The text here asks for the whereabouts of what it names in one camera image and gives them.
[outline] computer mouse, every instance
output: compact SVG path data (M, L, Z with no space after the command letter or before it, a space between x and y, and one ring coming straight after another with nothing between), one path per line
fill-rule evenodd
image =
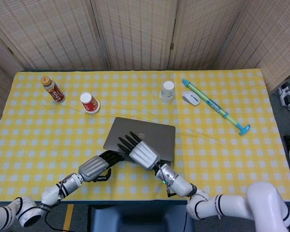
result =
M200 97L196 93L191 92L191 91L183 92L182 97L183 97L184 101L186 101L192 105L198 105L201 101Z

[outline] bottle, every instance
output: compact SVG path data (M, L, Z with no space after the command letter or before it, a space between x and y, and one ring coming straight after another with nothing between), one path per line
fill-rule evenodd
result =
M61 92L61 90L58 88L58 86L53 80L51 80L48 76L43 76L41 78L41 83L43 84L43 87L45 88L45 90L50 95L52 95L53 99L56 102L59 102L59 103L64 102L66 97L64 96L64 94Z

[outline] laptop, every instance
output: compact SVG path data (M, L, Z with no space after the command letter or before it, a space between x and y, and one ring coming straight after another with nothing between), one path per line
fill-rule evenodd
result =
M124 161L135 163L117 146L118 143L121 144L118 138L125 139L125 135L130 135L130 131L155 149L159 153L162 163L171 165L174 160L175 148L174 126L116 117L103 148L120 152L124 156Z

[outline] white cup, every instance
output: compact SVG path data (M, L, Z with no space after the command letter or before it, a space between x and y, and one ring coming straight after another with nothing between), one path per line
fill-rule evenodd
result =
M174 83L172 81L166 81L162 84L162 90L160 92L160 99L164 102L168 102L173 99L175 94Z
M100 109L100 102L95 99L90 93L83 92L80 99L87 113L95 114Z

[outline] table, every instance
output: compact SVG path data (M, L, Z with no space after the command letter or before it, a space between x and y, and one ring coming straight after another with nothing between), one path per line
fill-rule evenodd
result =
M60 86L64 103L54 102L43 89L43 75ZM248 134L238 135L204 102L184 102L182 78L240 123L251 124ZM165 80L175 83L175 99L169 103L159 99ZM83 91L100 101L97 114L84 112ZM249 184L266 180L290 201L290 171L263 76L260 69L251 69L17 73L0 122L0 202L24 195L39 201L46 187L103 152L116 116L176 126L173 168L211 196L245 195ZM153 172L124 162L112 171L109 181L84 183L67 200L169 200Z

